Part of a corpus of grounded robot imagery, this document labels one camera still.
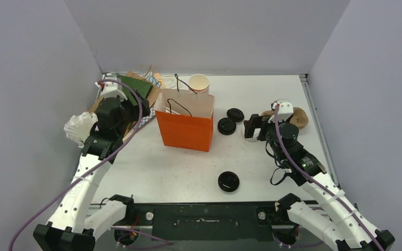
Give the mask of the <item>orange paper bag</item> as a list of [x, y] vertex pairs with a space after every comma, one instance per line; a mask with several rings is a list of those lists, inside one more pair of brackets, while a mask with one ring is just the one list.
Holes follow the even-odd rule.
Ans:
[[209, 152], [214, 131], [215, 97], [198, 93], [174, 75], [187, 90], [162, 89], [154, 104], [165, 146]]

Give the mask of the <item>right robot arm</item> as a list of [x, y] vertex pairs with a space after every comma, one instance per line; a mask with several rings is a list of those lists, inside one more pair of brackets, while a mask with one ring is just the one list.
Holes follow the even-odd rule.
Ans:
[[345, 197], [322, 163], [299, 143], [299, 128], [268, 116], [251, 115], [243, 123], [243, 136], [266, 142], [279, 169], [321, 207], [322, 216], [289, 193], [275, 202], [276, 219], [307, 229], [332, 250], [390, 250], [395, 238], [367, 220]]

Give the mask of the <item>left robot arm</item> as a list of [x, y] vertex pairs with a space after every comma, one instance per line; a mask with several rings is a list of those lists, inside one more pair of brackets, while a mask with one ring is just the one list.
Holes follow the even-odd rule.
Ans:
[[137, 90], [131, 94], [136, 102], [119, 96], [102, 98], [91, 114], [95, 121], [84, 141], [71, 188], [47, 223], [37, 225], [33, 232], [42, 250], [93, 250], [114, 223], [128, 225], [135, 220], [136, 211], [129, 206], [133, 198], [120, 195], [87, 215], [100, 182], [125, 146], [127, 128], [150, 113], [149, 102]]

